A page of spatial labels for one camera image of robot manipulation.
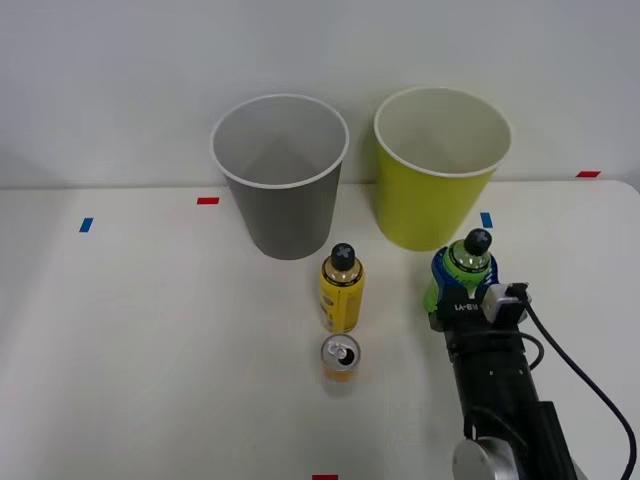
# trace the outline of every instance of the blue tape marker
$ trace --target blue tape marker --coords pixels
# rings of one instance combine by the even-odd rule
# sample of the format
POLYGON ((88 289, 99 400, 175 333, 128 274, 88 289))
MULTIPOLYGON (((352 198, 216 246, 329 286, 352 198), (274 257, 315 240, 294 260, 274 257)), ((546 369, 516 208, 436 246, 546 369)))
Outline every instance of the blue tape marker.
POLYGON ((80 233, 87 233, 91 228, 92 223, 93 223, 93 218, 85 218, 82 221, 82 225, 80 226, 80 233))
POLYGON ((481 212, 480 218, 482 219, 482 226, 484 228, 493 228, 493 222, 491 221, 489 212, 481 212))

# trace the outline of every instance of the black cap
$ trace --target black cap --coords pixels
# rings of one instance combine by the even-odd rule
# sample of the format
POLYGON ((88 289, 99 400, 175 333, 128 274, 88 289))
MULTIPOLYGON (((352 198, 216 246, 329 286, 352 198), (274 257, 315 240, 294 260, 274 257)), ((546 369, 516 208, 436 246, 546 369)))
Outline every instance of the black cap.
POLYGON ((348 243, 339 243, 331 250, 331 265, 336 270, 351 270, 356 263, 356 252, 348 243))
POLYGON ((464 249, 471 255, 479 257, 491 246, 491 234, 484 228, 474 228, 464 239, 464 249))

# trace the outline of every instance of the robotic arm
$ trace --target robotic arm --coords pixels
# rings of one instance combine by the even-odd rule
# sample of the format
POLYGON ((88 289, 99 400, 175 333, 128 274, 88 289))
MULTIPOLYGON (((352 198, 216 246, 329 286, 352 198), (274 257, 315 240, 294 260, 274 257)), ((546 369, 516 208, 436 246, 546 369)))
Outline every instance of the robotic arm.
MULTIPOLYGON (((544 349, 518 330, 530 309, 527 285, 498 283, 492 260, 485 283, 469 298, 462 285, 439 269, 437 257, 443 253, 438 252, 432 266, 440 299, 429 321, 433 330, 444 333, 464 417, 465 440, 453 457, 455 480, 586 480, 571 459, 553 403, 538 399, 531 377, 544 349), (531 365, 524 355, 525 339, 539 349, 531 365)), ((630 427, 627 433, 632 453, 623 479, 630 477, 635 463, 630 427)))

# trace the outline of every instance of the yellow spray can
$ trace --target yellow spray can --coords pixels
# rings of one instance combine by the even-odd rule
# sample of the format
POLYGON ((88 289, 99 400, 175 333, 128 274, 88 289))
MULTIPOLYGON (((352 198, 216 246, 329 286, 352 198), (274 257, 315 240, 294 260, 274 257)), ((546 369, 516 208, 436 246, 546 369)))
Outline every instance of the yellow spray can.
POLYGON ((358 322, 364 268, 354 248, 339 243, 322 264, 320 273, 320 305, 324 326, 331 333, 350 332, 358 322))

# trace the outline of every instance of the white table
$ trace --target white table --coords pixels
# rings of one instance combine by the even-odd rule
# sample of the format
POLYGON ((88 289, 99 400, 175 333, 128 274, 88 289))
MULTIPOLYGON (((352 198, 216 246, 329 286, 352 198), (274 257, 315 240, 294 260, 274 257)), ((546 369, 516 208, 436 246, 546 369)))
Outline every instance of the white table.
MULTIPOLYGON (((293 262, 253 246, 224 188, 0 192, 0 478, 451 478, 462 424, 420 307, 431 254, 385 240, 369 191, 341 187, 325 248, 293 262), (318 382, 316 296, 338 241, 368 273, 359 383, 341 399, 318 382)), ((458 236, 480 211, 501 279, 530 283, 543 323, 640 429, 638 194, 494 183, 458 236)), ((586 475, 619 478, 627 440, 600 400, 550 347, 534 379, 586 475)))

